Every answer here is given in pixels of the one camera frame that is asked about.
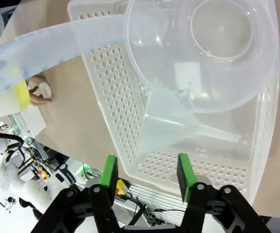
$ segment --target plastic bowl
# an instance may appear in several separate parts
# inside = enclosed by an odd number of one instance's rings
[[[279,48],[263,0],[131,0],[124,23],[142,81],[174,91],[196,113],[251,100]]]

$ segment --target tabletop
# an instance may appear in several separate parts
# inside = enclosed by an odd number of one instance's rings
[[[69,0],[22,0],[8,22],[0,43],[35,30],[69,21]],[[280,0],[276,0],[280,31]],[[40,106],[47,127],[36,137],[40,143],[69,157],[102,169],[115,148],[94,96],[81,57],[43,73],[53,90],[53,103]],[[119,163],[120,177],[128,177]],[[280,98],[270,154],[253,207],[258,214],[280,217]]]

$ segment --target person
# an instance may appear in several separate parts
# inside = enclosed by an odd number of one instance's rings
[[[48,104],[52,102],[52,99],[47,99],[44,98],[42,95],[35,95],[34,92],[38,89],[38,85],[41,84],[42,82],[45,82],[45,78],[41,75],[34,75],[32,77],[30,77],[26,83],[28,85],[29,81],[33,81],[36,86],[34,88],[32,88],[31,90],[29,90],[29,94],[30,94],[30,104],[33,106],[40,106],[40,105],[44,105],[44,104]]]

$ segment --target plastic basket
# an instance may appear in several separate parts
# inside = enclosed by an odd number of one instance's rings
[[[71,21],[124,14],[127,4],[116,0],[72,0],[68,13]],[[274,2],[265,1],[264,6],[276,23]],[[252,101],[229,112],[195,115],[201,123],[240,134],[240,142],[198,137],[137,156],[137,139],[148,92],[130,64],[124,43],[105,45],[83,55],[83,60],[117,154],[129,176],[180,193],[176,160],[179,153],[186,152],[196,175],[209,178],[216,188],[232,184],[248,201],[254,200],[275,124],[279,56],[267,85]]]

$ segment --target translucent funnel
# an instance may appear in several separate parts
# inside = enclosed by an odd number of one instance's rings
[[[150,153],[187,138],[207,136],[238,142],[240,135],[201,124],[174,92],[154,85],[142,122],[138,154]]]

